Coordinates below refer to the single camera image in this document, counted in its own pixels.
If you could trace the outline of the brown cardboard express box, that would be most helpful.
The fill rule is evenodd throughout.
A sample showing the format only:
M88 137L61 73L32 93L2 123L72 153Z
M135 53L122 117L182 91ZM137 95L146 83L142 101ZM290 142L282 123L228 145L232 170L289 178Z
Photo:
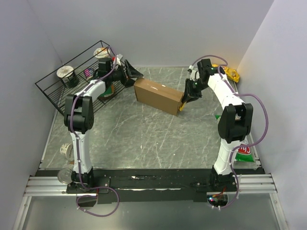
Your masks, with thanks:
M137 79L134 83L138 102L177 116L182 105L183 92L149 79Z

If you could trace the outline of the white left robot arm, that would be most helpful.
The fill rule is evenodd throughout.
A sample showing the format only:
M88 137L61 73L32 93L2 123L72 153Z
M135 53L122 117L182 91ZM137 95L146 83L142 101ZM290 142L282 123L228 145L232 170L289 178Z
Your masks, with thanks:
M119 82L128 88L135 80L144 75L136 70L127 60L104 57L98 60L98 67L93 71L89 84L80 92L66 96L64 125L72 138L74 151L74 168L71 174L72 183L85 193L95 187L93 165L90 160L89 135L94 125L93 102Z

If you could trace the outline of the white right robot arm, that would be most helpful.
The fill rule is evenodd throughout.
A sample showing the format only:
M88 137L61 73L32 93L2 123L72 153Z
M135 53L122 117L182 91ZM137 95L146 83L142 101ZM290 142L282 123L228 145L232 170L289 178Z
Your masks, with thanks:
M205 55L189 66L189 78L185 80L181 104L201 98L202 91L210 88L223 109L218 122L221 143L210 175L210 187L220 191L232 181L237 150L250 134L253 106L236 95L223 67L214 67L210 58L210 55Z

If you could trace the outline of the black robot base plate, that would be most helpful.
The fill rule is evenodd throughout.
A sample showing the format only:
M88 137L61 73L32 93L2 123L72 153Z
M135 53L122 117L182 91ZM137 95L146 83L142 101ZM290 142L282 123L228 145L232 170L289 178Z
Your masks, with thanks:
M69 184L69 195L97 198L99 204L112 202L177 201L206 202L206 196L219 192L235 192L235 177L217 176L209 169L113 169L94 170L94 186L85 190Z

